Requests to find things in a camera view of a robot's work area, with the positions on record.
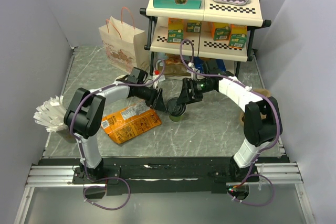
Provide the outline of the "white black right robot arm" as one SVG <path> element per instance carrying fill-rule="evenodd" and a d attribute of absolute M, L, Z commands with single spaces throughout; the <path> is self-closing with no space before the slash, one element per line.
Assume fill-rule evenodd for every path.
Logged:
<path fill-rule="evenodd" d="M 229 175 L 235 181 L 248 176 L 260 154 L 273 148 L 282 133 L 277 100 L 242 84 L 230 72 L 198 73 L 193 63 L 186 64 L 191 78 L 184 78 L 181 93 L 173 106 L 173 116 L 184 113 L 188 104 L 200 102 L 204 93 L 217 91 L 230 98 L 244 113 L 244 141 L 231 157 Z"/>

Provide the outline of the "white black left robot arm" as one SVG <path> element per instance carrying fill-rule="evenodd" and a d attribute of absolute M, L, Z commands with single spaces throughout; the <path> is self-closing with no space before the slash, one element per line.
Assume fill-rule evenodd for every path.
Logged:
<path fill-rule="evenodd" d="M 165 112 L 163 90 L 157 87 L 163 73 L 152 81 L 146 82 L 148 73 L 134 67 L 130 74 L 116 79 L 105 87 L 76 90 L 64 116 L 64 123 L 70 134 L 76 139 L 80 151 L 80 168 L 92 183 L 100 182 L 104 177 L 103 159 L 99 152 L 97 132 L 100 129 L 106 104 L 137 97 L 155 110 Z"/>

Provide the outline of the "green paper coffee cup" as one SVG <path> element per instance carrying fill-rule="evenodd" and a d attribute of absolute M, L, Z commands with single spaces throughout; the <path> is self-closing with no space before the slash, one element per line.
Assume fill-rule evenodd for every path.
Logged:
<path fill-rule="evenodd" d="M 126 74 L 124 76 L 118 76 L 114 81 L 126 81 L 128 76 L 129 76 L 128 74 Z"/>
<path fill-rule="evenodd" d="M 169 114 L 169 119 L 172 122 L 180 122 L 183 119 L 184 114 L 178 113 L 178 114 Z"/>

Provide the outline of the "black plastic cup lid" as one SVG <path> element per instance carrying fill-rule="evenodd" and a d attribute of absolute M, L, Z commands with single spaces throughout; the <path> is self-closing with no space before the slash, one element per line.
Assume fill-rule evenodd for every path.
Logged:
<path fill-rule="evenodd" d="M 178 117 L 185 113 L 186 111 L 186 104 L 178 104 L 178 98 L 174 97 L 168 100 L 166 108 L 170 116 Z"/>

